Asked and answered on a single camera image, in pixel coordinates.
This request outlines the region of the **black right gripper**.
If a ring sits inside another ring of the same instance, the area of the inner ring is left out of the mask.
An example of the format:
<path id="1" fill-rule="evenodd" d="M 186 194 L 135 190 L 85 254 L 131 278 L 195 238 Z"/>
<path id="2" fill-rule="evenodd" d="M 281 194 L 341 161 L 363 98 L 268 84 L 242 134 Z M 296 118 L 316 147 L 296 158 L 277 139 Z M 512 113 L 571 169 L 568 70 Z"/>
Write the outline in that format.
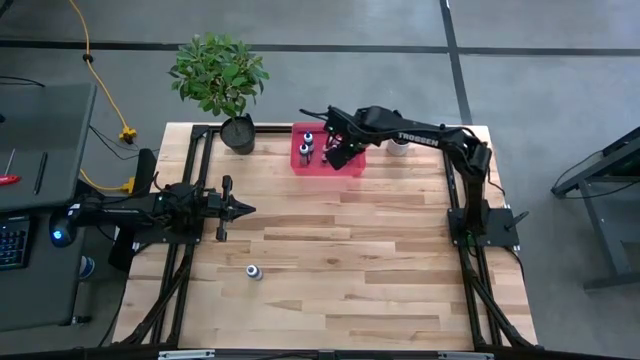
<path id="1" fill-rule="evenodd" d="M 357 156 L 356 150 L 365 150 L 368 145 L 357 130 L 346 125 L 329 127 L 329 147 L 328 163 L 334 170 L 340 170 Z"/>

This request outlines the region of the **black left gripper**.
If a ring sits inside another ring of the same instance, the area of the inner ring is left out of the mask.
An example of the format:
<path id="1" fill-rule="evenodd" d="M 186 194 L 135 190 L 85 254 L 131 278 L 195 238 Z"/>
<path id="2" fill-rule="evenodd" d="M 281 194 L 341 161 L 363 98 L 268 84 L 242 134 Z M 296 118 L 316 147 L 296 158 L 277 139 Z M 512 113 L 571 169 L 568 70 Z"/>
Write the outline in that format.
<path id="1" fill-rule="evenodd" d="M 222 177 L 222 192 L 209 192 L 207 195 L 206 208 L 204 210 L 205 218 L 217 218 L 219 220 L 216 228 L 216 240 L 218 242 L 227 241 L 227 224 L 236 219 L 252 214 L 256 211 L 255 207 L 248 205 L 233 198 L 231 190 L 233 181 L 230 175 Z"/>

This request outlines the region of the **pink translucent plastic bin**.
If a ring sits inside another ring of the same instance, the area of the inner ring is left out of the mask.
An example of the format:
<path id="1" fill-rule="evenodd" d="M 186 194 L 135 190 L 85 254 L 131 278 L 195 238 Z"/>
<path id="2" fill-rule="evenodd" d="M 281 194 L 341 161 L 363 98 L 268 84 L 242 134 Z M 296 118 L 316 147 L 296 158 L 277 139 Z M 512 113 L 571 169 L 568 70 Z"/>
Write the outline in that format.
<path id="1" fill-rule="evenodd" d="M 300 147 L 304 135 L 310 132 L 313 139 L 313 153 L 309 160 L 303 160 Z M 366 154 L 357 155 L 340 170 L 335 170 L 328 162 L 322 161 L 323 146 L 328 138 L 321 122 L 299 122 L 292 125 L 290 142 L 290 166 L 297 176 L 358 177 L 366 168 Z"/>

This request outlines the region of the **black plant pot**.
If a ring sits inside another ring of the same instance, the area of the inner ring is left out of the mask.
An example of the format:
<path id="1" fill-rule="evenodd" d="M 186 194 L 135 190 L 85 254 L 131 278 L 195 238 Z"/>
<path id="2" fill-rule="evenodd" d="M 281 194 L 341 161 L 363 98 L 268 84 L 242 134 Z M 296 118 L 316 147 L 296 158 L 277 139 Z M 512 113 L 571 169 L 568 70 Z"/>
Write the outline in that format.
<path id="1" fill-rule="evenodd" d="M 222 142 L 238 155 L 248 155 L 254 150 L 256 129 L 249 114 L 226 120 L 219 135 Z"/>

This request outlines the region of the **green leafy potted tree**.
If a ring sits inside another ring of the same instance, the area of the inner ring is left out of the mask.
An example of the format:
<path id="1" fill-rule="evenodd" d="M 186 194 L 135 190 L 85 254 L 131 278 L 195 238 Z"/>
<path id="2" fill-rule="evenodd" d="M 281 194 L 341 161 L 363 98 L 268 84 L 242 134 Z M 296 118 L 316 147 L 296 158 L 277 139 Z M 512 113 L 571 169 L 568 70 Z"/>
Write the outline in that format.
<path id="1" fill-rule="evenodd" d="M 196 34 L 178 47 L 168 71 L 171 89 L 181 100 L 195 101 L 204 112 L 242 116 L 249 101 L 262 95 L 270 74 L 263 57 L 228 34 Z"/>

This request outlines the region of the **black glowing computer mouse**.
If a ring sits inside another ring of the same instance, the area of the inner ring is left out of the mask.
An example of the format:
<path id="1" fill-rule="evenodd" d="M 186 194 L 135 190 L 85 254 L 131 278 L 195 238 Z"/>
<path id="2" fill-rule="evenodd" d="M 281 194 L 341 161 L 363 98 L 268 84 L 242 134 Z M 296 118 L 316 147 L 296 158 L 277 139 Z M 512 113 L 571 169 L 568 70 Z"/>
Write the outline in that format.
<path id="1" fill-rule="evenodd" d="M 49 233 L 52 244 L 55 247 L 64 248 L 75 241 L 77 228 L 68 217 L 51 217 Z"/>

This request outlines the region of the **black pen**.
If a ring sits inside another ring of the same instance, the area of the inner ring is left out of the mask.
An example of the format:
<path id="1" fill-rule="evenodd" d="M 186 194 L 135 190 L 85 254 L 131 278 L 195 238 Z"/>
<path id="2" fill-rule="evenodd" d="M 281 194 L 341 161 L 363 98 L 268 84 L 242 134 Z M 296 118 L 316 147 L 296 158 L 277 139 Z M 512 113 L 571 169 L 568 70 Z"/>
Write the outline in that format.
<path id="1" fill-rule="evenodd" d="M 42 153 L 39 167 L 38 167 L 38 172 L 36 174 L 35 183 L 34 183 L 34 189 L 33 189 L 34 195 L 38 195 L 40 193 L 44 172 L 45 172 L 47 161 L 48 161 L 48 155 L 49 154 L 46 151 Z"/>

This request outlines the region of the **dark grey desk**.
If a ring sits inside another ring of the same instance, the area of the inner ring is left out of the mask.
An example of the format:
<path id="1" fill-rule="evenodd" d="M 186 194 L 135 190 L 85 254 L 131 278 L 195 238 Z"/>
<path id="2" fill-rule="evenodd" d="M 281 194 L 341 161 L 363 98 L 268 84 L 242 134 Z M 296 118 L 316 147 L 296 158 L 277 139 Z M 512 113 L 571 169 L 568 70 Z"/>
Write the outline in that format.
<path id="1" fill-rule="evenodd" d="M 76 193 L 95 95 L 90 84 L 0 88 L 0 176 L 16 149 L 9 173 L 21 177 L 0 186 L 0 218 L 31 219 L 28 266 L 0 271 L 0 332 L 72 322 L 83 237 L 55 247 L 49 220 Z M 43 182 L 34 195 L 45 151 Z"/>

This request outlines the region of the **black backlit keyboard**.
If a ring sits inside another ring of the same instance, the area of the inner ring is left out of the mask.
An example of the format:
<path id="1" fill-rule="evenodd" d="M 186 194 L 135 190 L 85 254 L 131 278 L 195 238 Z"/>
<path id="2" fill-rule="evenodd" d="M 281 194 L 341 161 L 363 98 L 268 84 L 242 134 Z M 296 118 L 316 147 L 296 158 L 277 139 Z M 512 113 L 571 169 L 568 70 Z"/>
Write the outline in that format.
<path id="1" fill-rule="evenodd" d="M 30 225 L 29 216 L 0 218 L 0 271 L 28 266 Z"/>

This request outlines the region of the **black aluminium table frame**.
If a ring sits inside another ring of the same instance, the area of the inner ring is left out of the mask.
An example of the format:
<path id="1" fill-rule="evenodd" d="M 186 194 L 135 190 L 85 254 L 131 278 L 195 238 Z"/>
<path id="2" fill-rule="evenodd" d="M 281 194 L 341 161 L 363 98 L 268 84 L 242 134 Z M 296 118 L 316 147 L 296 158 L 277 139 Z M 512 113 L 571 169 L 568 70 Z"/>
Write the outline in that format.
<path id="1" fill-rule="evenodd" d="M 231 223 L 227 241 L 205 223 L 194 248 L 180 326 L 163 337 L 179 349 L 311 356 L 315 351 L 469 351 L 473 347 L 460 258 L 449 236 L 442 154 L 412 146 L 393 157 L 366 153 L 358 177 L 297 176 L 291 137 L 261 130 L 255 150 L 228 149 L 211 125 L 171 123 L 158 181 L 192 163 L 208 187 L 224 175 L 256 208 Z M 260 281 L 248 265 L 263 272 Z"/>

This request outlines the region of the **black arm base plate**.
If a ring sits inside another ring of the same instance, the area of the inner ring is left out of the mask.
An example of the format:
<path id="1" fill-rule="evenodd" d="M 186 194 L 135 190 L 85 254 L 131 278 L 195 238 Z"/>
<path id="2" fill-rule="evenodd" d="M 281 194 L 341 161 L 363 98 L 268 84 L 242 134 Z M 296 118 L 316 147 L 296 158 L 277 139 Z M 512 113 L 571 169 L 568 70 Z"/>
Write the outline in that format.
<path id="1" fill-rule="evenodd" d="M 517 224 L 528 211 L 515 216 L 510 208 L 489 208 L 480 216 L 471 216 L 464 209 L 449 209 L 447 213 L 451 242 L 459 247 L 516 247 L 520 245 Z"/>
<path id="2" fill-rule="evenodd" d="M 142 244 L 196 244 L 203 221 L 198 217 L 199 201 L 192 191 L 173 194 L 150 193 L 112 208 L 114 224 L 133 232 Z"/>

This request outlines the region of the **silver metal bracket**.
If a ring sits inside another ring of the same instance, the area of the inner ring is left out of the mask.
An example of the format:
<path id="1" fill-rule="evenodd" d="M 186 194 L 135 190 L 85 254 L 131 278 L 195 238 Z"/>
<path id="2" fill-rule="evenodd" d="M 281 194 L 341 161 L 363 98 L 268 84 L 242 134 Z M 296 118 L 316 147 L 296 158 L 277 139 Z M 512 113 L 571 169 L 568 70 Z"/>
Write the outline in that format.
<path id="1" fill-rule="evenodd" d="M 491 353 L 442 351 L 438 353 L 438 360 L 495 360 Z"/>
<path id="2" fill-rule="evenodd" d="M 212 360 L 215 355 L 213 349 L 172 350 L 159 352 L 157 360 Z"/>

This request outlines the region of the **red-handled screwdriver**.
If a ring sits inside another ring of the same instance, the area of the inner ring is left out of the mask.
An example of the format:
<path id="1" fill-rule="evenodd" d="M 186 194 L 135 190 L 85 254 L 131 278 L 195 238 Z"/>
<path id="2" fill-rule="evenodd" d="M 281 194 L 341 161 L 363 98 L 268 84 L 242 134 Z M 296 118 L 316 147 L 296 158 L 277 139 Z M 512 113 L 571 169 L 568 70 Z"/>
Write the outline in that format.
<path id="1" fill-rule="evenodd" d="M 8 186 L 8 185 L 13 185 L 18 183 L 21 180 L 21 177 L 19 175 L 13 175 L 9 173 L 9 170 L 11 169 L 14 157 L 15 157 L 15 153 L 16 153 L 16 149 L 13 149 L 7 166 L 5 168 L 5 172 L 3 175 L 0 176 L 0 186 Z"/>

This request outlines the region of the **grey metal desk frame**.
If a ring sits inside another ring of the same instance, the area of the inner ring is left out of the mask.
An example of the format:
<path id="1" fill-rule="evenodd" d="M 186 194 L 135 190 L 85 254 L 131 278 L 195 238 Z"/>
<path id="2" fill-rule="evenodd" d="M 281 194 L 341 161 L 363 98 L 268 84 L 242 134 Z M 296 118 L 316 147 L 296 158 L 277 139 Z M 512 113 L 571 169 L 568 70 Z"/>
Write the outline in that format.
<path id="1" fill-rule="evenodd" d="M 626 247 L 640 246 L 640 126 L 565 170 L 551 187 L 558 199 L 581 200 L 609 274 L 585 290 L 640 284 Z"/>

